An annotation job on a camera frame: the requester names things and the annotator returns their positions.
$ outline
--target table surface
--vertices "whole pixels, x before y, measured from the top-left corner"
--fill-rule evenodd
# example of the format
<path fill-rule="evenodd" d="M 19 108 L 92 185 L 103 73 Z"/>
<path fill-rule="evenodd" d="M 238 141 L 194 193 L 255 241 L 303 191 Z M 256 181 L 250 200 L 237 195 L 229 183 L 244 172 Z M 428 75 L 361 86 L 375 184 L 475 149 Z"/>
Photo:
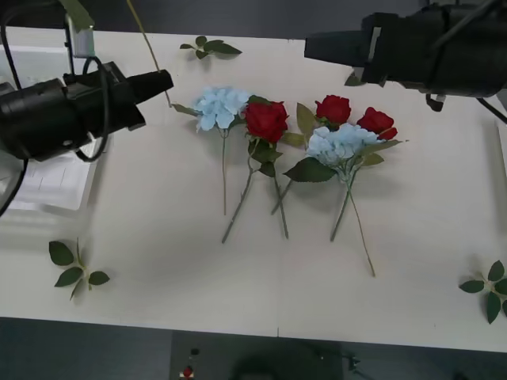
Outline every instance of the table surface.
<path fill-rule="evenodd" d="M 60 47 L 60 31 L 12 28 L 12 44 Z M 492 326 L 482 298 L 459 288 L 507 258 L 507 186 L 495 119 L 476 101 L 449 97 L 442 113 L 395 83 L 344 87 L 344 66 L 303 57 L 303 41 L 225 38 L 237 59 L 198 61 L 179 51 L 191 36 L 150 36 L 173 75 L 172 101 L 189 105 L 206 85 L 232 85 L 285 101 L 296 131 L 297 102 L 337 94 L 351 120 L 368 106 L 395 119 L 386 162 L 354 185 L 378 278 L 368 270 L 351 207 L 330 243 L 337 182 L 297 184 L 284 205 L 283 238 L 273 184 L 255 177 L 228 242 L 223 231 L 246 181 L 246 140 L 231 133 L 228 209 L 222 212 L 220 137 L 196 133 L 164 96 L 140 107 L 147 126 L 114 136 L 97 167 L 90 207 L 76 218 L 18 215 L 0 221 L 0 316 L 164 329 L 287 336 L 507 352 L 507 321 Z M 126 75 L 153 70 L 139 34 L 98 32 L 97 54 Z M 281 146 L 282 173 L 303 152 Z M 112 281 L 69 302 L 52 285 L 61 273 L 47 243 L 80 236 L 93 270 Z"/>

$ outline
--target stem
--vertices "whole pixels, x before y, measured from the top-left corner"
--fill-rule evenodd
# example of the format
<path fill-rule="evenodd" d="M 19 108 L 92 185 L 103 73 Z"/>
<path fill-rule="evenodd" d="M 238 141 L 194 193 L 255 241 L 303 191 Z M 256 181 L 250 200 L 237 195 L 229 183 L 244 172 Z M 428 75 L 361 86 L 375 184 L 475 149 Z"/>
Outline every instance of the stem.
<path fill-rule="evenodd" d="M 132 12 L 132 16 L 135 18 L 135 22 L 137 23 L 137 26 L 139 26 L 139 31 L 143 34 L 144 40 L 146 41 L 148 45 L 148 49 L 150 49 L 151 58 L 153 58 L 153 62 L 155 63 L 155 67 L 157 68 L 157 71 L 160 72 L 160 66 L 158 65 L 157 58 L 155 57 L 155 53 L 153 52 L 153 48 L 151 47 L 150 41 L 148 40 L 148 36 L 146 35 L 146 32 L 144 30 L 143 24 L 141 23 L 141 19 L 139 18 L 137 12 L 135 11 L 134 6 L 131 3 L 131 0 L 127 0 L 128 8 L 130 8 L 130 11 Z M 167 104 L 169 105 L 169 108 L 172 108 L 171 100 L 169 99 L 169 95 L 167 91 L 164 91 L 166 93 L 166 99 Z"/>
<path fill-rule="evenodd" d="M 273 179 L 275 180 L 276 194 L 278 195 L 278 204 L 280 205 L 280 212 L 282 214 L 282 222 L 284 224 L 285 238 L 288 239 L 288 229 L 287 229 L 287 221 L 285 220 L 284 203 L 282 202 L 282 195 L 280 193 L 280 186 L 278 185 L 278 181 L 276 180 L 276 174 Z"/>
<path fill-rule="evenodd" d="M 294 183 L 294 181 L 290 180 L 288 182 L 287 186 L 285 186 L 285 190 L 282 192 L 281 196 L 279 194 L 278 201 L 276 202 L 276 206 L 271 210 L 271 215 L 275 215 L 275 213 L 278 211 L 278 207 L 280 207 L 282 200 L 284 200 L 285 196 L 288 193 L 288 190 L 291 188 L 293 183 Z"/>
<path fill-rule="evenodd" d="M 359 230 L 361 232 L 361 238 L 363 239 L 364 251 L 366 252 L 366 256 L 368 257 L 368 263 L 370 263 L 370 268 L 372 269 L 373 277 L 376 277 L 375 269 L 373 268 L 372 259 L 370 258 L 370 254 L 368 253 L 368 249 L 366 248 L 366 241 L 364 241 L 363 226 L 361 225 L 361 219 L 359 218 L 359 212 L 357 212 L 356 202 L 354 202 L 354 198 L 352 196 L 352 190 L 350 188 L 349 183 L 347 183 L 347 190 L 350 195 L 350 200 L 352 200 L 352 205 L 354 206 L 354 210 L 356 211 L 357 221 L 359 223 Z"/>
<path fill-rule="evenodd" d="M 227 215 L 227 178 L 226 178 L 226 163 L 225 163 L 225 142 L 226 136 L 222 137 L 222 178 L 223 178 L 223 214 Z"/>
<path fill-rule="evenodd" d="M 224 244 L 225 241 L 227 240 L 227 238 L 229 237 L 229 233 L 231 232 L 232 226 L 234 225 L 234 222 L 236 221 L 236 217 L 239 214 L 239 210 L 241 210 L 241 206 L 243 205 L 243 202 L 245 201 L 246 193 L 248 192 L 248 188 L 250 187 L 250 182 L 252 181 L 252 176 L 254 173 L 255 173 L 255 171 L 251 167 L 249 167 L 248 180 L 246 180 L 245 190 L 241 194 L 241 199 L 239 200 L 239 205 L 236 207 L 236 211 L 234 212 L 234 215 L 232 215 L 231 223 L 229 223 L 229 226 L 227 227 L 227 231 L 225 232 L 225 235 L 223 235 L 222 244 Z"/>
<path fill-rule="evenodd" d="M 354 173 L 352 180 L 350 181 L 350 188 L 352 188 L 352 185 L 354 184 L 354 180 L 356 179 L 356 173 Z M 347 190 L 347 194 L 345 195 L 345 200 L 343 201 L 343 206 L 341 207 L 340 216 L 338 217 L 338 221 L 336 222 L 333 232 L 331 233 L 331 242 L 333 242 L 336 237 L 336 233 L 338 232 L 338 226 L 340 226 L 341 219 L 343 218 L 343 215 L 345 214 L 345 208 L 347 207 L 347 203 L 349 202 L 349 197 L 350 197 L 349 191 Z"/>

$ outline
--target red rose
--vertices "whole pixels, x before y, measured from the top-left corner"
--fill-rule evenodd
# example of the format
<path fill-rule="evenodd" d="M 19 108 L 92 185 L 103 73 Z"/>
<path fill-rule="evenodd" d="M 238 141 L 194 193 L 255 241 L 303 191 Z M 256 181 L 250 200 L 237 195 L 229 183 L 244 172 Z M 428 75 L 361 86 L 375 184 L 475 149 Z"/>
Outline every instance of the red rose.
<path fill-rule="evenodd" d="M 350 117 L 349 99 L 346 97 L 337 97 L 328 95 L 322 103 L 317 101 L 317 117 L 326 117 L 331 123 L 343 124 Z"/>
<path fill-rule="evenodd" d="M 277 143 L 288 129 L 284 102 L 250 103 L 245 110 L 246 127 L 253 136 Z"/>
<path fill-rule="evenodd" d="M 391 140 L 398 130 L 393 127 L 395 121 L 383 112 L 368 107 L 363 117 L 357 123 L 364 129 L 379 135 L 379 140 Z"/>

